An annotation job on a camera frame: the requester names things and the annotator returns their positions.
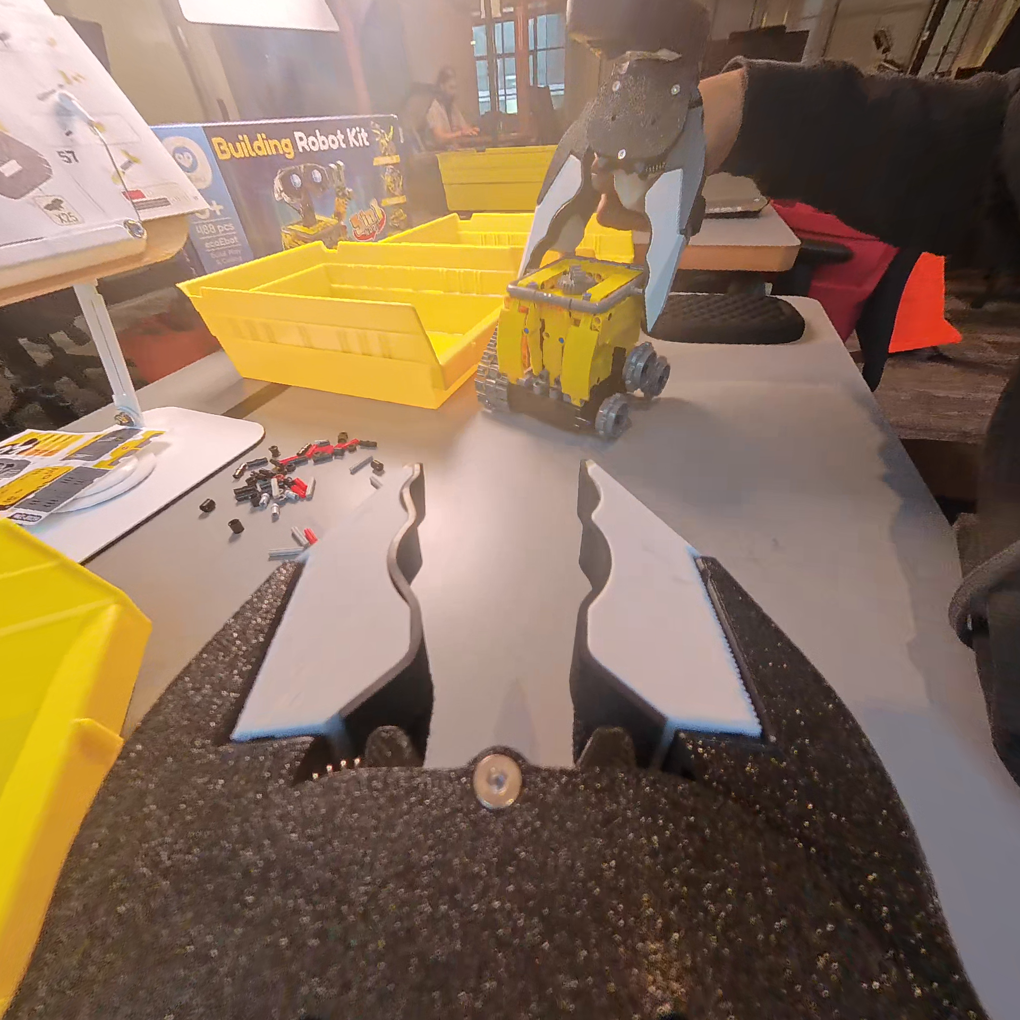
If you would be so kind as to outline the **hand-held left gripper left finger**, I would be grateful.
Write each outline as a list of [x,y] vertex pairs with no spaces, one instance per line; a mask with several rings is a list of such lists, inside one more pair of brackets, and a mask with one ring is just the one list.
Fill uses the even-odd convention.
[[420,767],[435,688],[412,581],[421,464],[390,475],[299,559],[232,743],[309,737],[328,761]]

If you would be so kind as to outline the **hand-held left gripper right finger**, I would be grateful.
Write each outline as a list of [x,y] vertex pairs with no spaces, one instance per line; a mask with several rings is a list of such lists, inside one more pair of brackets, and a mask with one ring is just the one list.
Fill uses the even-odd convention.
[[695,741],[760,749],[763,708],[718,563],[594,461],[580,463],[577,515],[590,592],[570,667],[576,761],[598,741],[645,769],[685,769]]

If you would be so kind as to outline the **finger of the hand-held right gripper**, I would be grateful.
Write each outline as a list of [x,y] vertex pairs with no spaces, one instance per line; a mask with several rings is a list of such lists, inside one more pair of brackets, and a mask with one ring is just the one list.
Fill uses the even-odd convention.
[[644,332],[652,335],[666,305],[678,262],[686,247],[693,209],[692,173],[664,172],[644,195],[649,221],[647,280],[644,286]]
[[572,255],[580,246],[597,207],[592,182],[593,151],[554,152],[540,188],[528,240],[518,270],[522,278],[534,273],[549,252]]

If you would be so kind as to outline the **black yellow toy brick vehicle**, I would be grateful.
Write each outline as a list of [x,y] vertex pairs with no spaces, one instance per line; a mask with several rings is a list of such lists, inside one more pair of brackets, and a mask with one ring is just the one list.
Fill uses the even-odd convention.
[[513,280],[475,373],[480,406],[620,437],[631,398],[658,398],[670,376],[642,338],[646,278],[638,265],[570,256]]

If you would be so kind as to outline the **person's right forearm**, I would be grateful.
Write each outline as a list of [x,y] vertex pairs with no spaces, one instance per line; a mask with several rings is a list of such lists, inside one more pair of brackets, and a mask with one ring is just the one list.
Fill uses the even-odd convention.
[[727,172],[896,248],[1018,262],[1017,69],[956,81],[740,57],[725,70],[745,74]]

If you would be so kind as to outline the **light grey desk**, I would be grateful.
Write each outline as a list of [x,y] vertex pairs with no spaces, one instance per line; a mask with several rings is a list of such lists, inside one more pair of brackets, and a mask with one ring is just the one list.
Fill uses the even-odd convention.
[[776,348],[661,344],[664,395],[615,443],[484,413],[470,384],[438,410],[240,379],[222,354],[142,390],[262,425],[268,443],[365,432],[420,462],[414,583],[436,682],[428,760],[492,744],[567,764],[580,460],[596,459],[717,557],[835,688],[907,808],[988,1015],[1018,1018],[1018,787],[992,748],[971,653],[947,620],[950,528],[812,302]]

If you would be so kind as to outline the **person's right hand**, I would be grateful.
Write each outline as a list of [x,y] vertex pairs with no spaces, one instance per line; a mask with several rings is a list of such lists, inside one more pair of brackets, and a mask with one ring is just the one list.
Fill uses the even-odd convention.
[[[735,144],[743,120],[746,94],[746,69],[740,65],[702,80],[699,90],[703,100],[704,132],[706,139],[705,172],[719,172]],[[643,212],[627,209],[616,194],[616,186],[609,165],[604,160],[593,163],[593,187],[600,194],[596,218],[604,226],[632,232],[649,230]]]

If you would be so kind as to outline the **yellow plastic bin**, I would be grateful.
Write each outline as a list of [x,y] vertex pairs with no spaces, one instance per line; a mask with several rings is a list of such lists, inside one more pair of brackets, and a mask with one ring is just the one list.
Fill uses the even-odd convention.
[[491,147],[437,154],[454,213],[532,213],[556,146]]
[[340,242],[178,284],[240,376],[438,409],[470,380],[520,250]]
[[[521,249],[528,240],[532,221],[533,214],[529,212],[477,212],[467,218],[450,213],[387,236],[384,242]],[[592,217],[575,254],[606,262],[632,264],[634,246],[631,232],[605,227]]]
[[1,1010],[121,751],[151,622],[121,590],[1,523]]

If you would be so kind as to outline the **grey table with wood edge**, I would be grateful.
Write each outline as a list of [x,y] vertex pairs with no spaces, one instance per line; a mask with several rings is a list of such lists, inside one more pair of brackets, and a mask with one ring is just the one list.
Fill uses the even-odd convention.
[[678,267],[778,274],[790,269],[801,241],[758,186],[724,172],[706,178],[706,214]]

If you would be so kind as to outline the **black quilted pad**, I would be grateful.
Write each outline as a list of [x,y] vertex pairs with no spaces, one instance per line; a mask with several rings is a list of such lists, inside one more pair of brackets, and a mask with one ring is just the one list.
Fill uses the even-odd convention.
[[764,294],[672,293],[648,336],[662,342],[715,346],[780,346],[804,336],[806,321]]

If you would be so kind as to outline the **paned window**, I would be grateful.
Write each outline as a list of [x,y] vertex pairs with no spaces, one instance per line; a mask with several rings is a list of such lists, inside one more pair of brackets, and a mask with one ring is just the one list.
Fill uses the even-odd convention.
[[481,113],[518,112],[520,81],[548,90],[554,109],[566,91],[565,9],[552,2],[529,4],[519,15],[510,5],[478,4],[471,44]]

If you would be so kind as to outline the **cluster of small brick parts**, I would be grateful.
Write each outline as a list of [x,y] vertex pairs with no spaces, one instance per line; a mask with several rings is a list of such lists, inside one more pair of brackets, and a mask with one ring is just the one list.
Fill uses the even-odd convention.
[[[308,502],[316,491],[314,472],[318,467],[349,461],[349,470],[369,455],[380,460],[377,449],[376,440],[363,440],[346,430],[332,439],[308,441],[289,454],[271,445],[267,455],[250,457],[234,468],[233,500],[255,509]],[[375,475],[370,466],[358,473],[367,473],[368,478]],[[376,477],[382,479],[384,474]]]

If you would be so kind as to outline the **red plastic object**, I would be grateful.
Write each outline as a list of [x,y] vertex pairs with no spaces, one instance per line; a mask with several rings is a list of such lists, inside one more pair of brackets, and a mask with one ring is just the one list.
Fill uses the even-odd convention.
[[848,338],[899,250],[802,202],[772,207],[797,236],[793,267],[772,282],[772,293],[817,301],[842,338]]

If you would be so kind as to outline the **blue printed kit box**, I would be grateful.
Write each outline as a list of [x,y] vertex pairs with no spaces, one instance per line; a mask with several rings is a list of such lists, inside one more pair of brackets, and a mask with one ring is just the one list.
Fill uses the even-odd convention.
[[306,244],[373,243],[410,224],[395,115],[153,131],[207,203],[190,225],[201,274]]

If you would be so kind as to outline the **yellow black printed sheet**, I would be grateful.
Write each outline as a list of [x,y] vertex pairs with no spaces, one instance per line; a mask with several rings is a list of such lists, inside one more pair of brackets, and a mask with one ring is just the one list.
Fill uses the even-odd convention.
[[33,526],[123,494],[155,467],[162,429],[26,429],[1,443],[1,517]]

